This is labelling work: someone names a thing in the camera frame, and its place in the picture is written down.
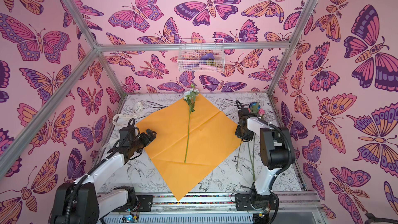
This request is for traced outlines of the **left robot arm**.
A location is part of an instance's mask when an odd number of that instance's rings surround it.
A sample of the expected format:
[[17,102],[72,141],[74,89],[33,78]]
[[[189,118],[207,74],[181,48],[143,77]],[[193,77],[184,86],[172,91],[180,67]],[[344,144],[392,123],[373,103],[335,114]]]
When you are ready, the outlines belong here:
[[135,153],[141,155],[156,136],[150,129],[140,132],[133,125],[122,128],[120,140],[106,158],[74,182],[63,183],[57,189],[49,223],[96,224],[116,209],[137,210],[139,203],[133,187],[119,187],[107,194],[99,190],[127,161],[136,159]]

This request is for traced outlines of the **white fake flower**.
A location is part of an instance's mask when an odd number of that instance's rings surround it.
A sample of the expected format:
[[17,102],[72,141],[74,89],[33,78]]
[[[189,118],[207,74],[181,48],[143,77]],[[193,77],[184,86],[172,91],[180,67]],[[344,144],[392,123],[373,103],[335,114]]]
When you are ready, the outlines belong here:
[[188,127],[187,127],[187,142],[186,142],[186,152],[184,156],[184,163],[187,162],[188,149],[189,149],[189,139],[190,139],[190,124],[191,124],[191,114],[195,111],[196,98],[199,95],[199,90],[196,88],[195,84],[190,85],[190,90],[183,94],[183,100],[188,105]]

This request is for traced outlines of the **pink fake rose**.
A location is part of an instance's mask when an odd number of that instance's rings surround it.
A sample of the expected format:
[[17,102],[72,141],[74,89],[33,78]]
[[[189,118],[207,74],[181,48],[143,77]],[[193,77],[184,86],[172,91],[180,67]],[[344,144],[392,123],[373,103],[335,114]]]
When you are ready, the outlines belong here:
[[263,115],[265,115],[265,110],[264,109],[259,109],[259,111],[258,111],[258,114],[259,114],[259,116],[263,116]]

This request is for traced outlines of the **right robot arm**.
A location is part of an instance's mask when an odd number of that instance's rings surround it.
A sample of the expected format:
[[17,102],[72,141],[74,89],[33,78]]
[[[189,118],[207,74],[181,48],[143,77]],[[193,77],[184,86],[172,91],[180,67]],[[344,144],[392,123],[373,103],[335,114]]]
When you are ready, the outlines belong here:
[[250,204],[255,209],[266,209],[278,203],[273,193],[274,182],[295,161],[289,130],[263,120],[258,113],[240,105],[237,113],[235,135],[243,142],[250,142],[256,136],[260,139],[260,158],[265,168],[252,185]]

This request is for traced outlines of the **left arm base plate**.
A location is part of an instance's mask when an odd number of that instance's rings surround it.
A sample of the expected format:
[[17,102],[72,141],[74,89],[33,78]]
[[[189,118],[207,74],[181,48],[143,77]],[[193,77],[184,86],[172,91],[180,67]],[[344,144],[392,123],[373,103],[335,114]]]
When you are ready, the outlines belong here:
[[113,210],[114,213],[151,212],[154,195],[137,195],[127,204]]

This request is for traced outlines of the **orange wrapping paper sheet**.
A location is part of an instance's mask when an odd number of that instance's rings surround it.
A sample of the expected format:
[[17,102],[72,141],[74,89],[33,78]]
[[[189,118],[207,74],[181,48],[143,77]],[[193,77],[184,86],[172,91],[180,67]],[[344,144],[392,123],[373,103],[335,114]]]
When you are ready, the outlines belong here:
[[156,139],[145,152],[177,201],[210,174],[240,145],[237,124],[203,95],[198,95],[191,114],[187,162],[188,105],[181,99],[139,121],[141,131],[150,129]]

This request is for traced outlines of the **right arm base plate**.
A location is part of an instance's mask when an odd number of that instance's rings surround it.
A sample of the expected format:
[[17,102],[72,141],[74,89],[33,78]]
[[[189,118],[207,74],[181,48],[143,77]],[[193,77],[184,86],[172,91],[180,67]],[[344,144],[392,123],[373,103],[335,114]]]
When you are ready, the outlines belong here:
[[277,208],[279,197],[275,194],[268,196],[255,193],[233,193],[231,200],[238,211],[270,211]]

